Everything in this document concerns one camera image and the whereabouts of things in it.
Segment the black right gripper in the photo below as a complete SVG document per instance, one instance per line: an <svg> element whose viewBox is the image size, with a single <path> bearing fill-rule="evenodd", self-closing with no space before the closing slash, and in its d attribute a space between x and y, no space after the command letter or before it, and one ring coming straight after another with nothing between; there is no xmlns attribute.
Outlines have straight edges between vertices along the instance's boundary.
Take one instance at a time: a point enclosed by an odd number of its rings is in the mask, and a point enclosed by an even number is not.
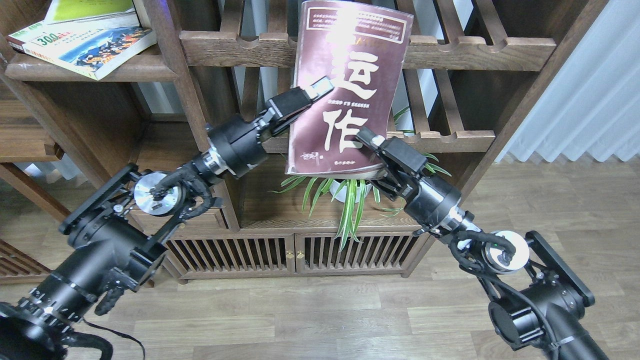
<svg viewBox="0 0 640 360"><path fill-rule="evenodd" d="M371 183L392 201L406 201L404 211L420 225L415 235L447 235L462 225L460 191L437 174L422 173L425 155L398 137L384 138L364 126L355 137L382 162Z"/></svg>

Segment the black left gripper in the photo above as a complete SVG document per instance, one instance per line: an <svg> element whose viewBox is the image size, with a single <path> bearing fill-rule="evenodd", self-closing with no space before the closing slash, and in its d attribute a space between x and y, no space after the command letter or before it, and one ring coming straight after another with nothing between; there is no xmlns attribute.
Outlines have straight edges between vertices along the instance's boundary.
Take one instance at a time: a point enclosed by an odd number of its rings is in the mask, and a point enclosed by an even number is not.
<svg viewBox="0 0 640 360"><path fill-rule="evenodd" d="M332 81L324 76L306 88L291 88L270 98L265 111L252 121L236 114L217 126L206 123L209 148L202 153L202 178L221 180L226 173L242 178L266 160L266 139L288 129L302 112L333 89Z"/></svg>

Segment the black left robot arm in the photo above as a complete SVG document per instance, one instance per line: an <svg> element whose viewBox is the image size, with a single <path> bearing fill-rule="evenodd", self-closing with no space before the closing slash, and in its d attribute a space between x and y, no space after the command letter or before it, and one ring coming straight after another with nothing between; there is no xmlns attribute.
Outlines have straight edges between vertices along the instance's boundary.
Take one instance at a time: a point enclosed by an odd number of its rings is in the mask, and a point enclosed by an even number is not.
<svg viewBox="0 0 640 360"><path fill-rule="evenodd" d="M263 141L288 128L333 91L328 77L283 92L252 121L241 116L206 126L208 150L175 171L138 171L129 163L67 216L59 232L73 248L57 269L20 299L1 303L3 360L63 360L70 347L110 360L110 342L74 330L94 309L104 315L126 291L136 292L166 258L165 242L186 221L223 200L211 193L224 174L238 179L265 161Z"/></svg>

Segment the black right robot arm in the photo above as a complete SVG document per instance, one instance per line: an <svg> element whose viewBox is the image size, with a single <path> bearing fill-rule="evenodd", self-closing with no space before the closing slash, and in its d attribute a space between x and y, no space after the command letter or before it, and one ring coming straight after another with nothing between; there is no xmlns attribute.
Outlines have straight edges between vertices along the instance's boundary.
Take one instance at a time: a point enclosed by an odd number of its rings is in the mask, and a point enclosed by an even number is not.
<svg viewBox="0 0 640 360"><path fill-rule="evenodd" d="M363 127L356 138L382 162L372 184L448 246L462 271L478 279L489 298L495 332L517 351L538 348L549 360L605 360L580 320L595 297L537 231L485 232L462 210L460 191L428 170L428 158L397 137Z"/></svg>

